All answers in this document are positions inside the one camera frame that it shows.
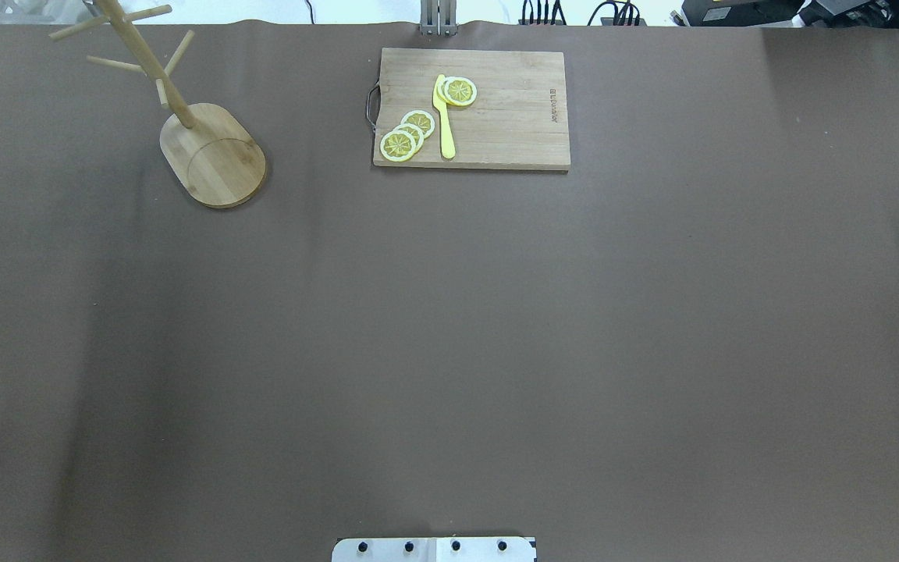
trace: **wooden peg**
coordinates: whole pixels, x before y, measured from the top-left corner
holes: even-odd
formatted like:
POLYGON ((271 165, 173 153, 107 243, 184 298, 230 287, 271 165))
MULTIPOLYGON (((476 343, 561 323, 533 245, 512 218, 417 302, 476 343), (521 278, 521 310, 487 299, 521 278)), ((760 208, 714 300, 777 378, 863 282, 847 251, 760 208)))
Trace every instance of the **wooden peg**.
POLYGON ((76 23, 71 27, 66 27, 64 29, 61 29, 60 31, 55 31, 54 33, 49 34, 48 37, 50 37, 53 41, 60 41, 65 37, 71 37, 72 35, 75 35, 80 31, 91 29, 93 27, 96 27, 97 25, 103 25, 108 21, 110 21, 110 18, 108 16, 96 16, 92 19, 85 20, 82 23, 76 23))
POLYGON ((158 103, 162 104, 165 109, 169 109, 169 96, 165 95, 165 82, 159 78, 155 80, 155 87, 158 88, 158 103))
POLYGON ((147 10, 140 10, 138 12, 131 12, 124 16, 124 23, 129 23, 132 21, 143 20, 143 18, 150 18, 152 16, 160 16, 161 14, 168 14, 172 11, 172 6, 168 4, 164 4, 162 6, 147 8, 147 10))
POLYGON ((101 57, 94 57, 92 55, 86 56, 85 60, 87 60, 91 63, 101 64, 103 66, 109 66, 111 68, 119 68, 120 70, 129 70, 131 72, 140 72, 140 74, 145 74, 144 69, 140 67, 140 64, 131 64, 129 62, 120 62, 118 60, 104 59, 101 57))
POLYGON ((165 64, 165 74, 172 74, 172 71, 175 70, 176 65, 179 64, 179 59, 186 54, 186 47, 190 46, 190 42, 193 41, 193 36, 196 33, 193 33, 193 30, 190 29, 186 32, 186 36, 183 37, 182 41, 179 43, 179 46, 176 47, 176 52, 172 53, 172 57, 169 59, 169 63, 165 64))

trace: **white floor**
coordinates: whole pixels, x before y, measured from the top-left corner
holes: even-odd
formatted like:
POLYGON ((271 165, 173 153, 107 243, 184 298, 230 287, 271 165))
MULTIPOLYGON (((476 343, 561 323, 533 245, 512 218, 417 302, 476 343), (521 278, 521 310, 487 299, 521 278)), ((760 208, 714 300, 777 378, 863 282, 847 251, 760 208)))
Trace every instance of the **white floor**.
MULTIPOLYGON (((28 7, 33 15, 3 14, 5 3, 0 0, 0 23, 65 23, 88 18, 81 0, 12 0, 28 7)), ((304 0, 123 0, 129 11, 170 4, 172 13, 138 23, 220 24, 257 19, 273 23, 310 23, 304 0)), ((417 22, 420 0, 311 0, 314 20, 318 24, 381 23, 389 21, 417 22)), ((585 25, 599 0, 563 0, 568 25, 585 25)), ((640 0, 640 13, 647 25, 674 25, 670 14, 681 7, 681 0, 640 0)), ((599 25, 599 17, 611 16, 611 8, 603 8, 592 25, 599 25)), ((497 23, 516 23, 521 17, 521 0, 457 0, 457 22, 474 20, 497 23)))

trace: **table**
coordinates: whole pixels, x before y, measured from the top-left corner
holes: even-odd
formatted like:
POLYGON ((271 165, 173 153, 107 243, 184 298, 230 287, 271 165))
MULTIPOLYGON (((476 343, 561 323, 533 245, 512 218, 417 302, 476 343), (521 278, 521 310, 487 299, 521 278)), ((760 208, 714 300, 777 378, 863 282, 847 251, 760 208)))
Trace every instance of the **table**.
POLYGON ((0 560, 899 560, 899 31, 0 27, 0 560), (170 54, 185 32, 144 30, 170 54), (568 174, 371 166, 381 47, 561 50, 568 174))

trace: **white metal plate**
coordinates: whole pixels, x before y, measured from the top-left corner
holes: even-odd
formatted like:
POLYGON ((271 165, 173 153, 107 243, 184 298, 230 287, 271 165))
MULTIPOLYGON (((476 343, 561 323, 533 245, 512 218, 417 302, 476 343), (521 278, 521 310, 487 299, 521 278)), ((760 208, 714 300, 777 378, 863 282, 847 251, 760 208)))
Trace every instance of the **white metal plate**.
POLYGON ((332 562, 536 562, 532 537, 342 539, 332 562))

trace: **knife handle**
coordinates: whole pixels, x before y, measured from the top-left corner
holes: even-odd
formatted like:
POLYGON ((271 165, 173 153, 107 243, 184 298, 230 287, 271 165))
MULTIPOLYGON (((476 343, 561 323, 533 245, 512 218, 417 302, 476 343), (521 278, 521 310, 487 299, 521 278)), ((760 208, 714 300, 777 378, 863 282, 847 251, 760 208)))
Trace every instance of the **knife handle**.
POLYGON ((450 130, 450 111, 439 112, 439 148, 446 160, 453 160, 457 156, 457 146, 453 143, 453 131, 450 130))

